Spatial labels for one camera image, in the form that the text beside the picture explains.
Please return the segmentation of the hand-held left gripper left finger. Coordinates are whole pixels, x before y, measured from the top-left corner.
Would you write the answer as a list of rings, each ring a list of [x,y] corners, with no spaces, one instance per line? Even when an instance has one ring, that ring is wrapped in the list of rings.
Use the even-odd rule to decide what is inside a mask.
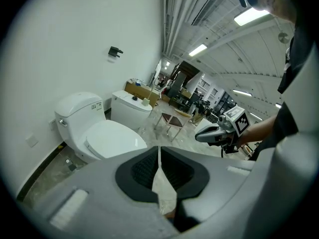
[[[170,239],[179,234],[152,191],[158,148],[86,165],[34,206],[34,224],[50,239]]]

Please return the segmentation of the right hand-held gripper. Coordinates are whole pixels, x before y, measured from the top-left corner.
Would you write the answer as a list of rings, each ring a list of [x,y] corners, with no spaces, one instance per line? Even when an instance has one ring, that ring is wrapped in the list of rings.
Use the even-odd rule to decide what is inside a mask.
[[[247,113],[244,108],[235,106],[224,112],[217,123],[205,126],[195,134],[195,140],[221,146],[221,155],[235,153],[238,139],[250,126]]]

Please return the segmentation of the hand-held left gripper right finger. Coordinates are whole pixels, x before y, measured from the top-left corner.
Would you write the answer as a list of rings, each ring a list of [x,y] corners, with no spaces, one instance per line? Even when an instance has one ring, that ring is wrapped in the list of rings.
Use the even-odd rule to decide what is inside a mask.
[[[253,161],[161,147],[161,167],[177,194],[173,225],[184,232],[219,211],[244,183]]]

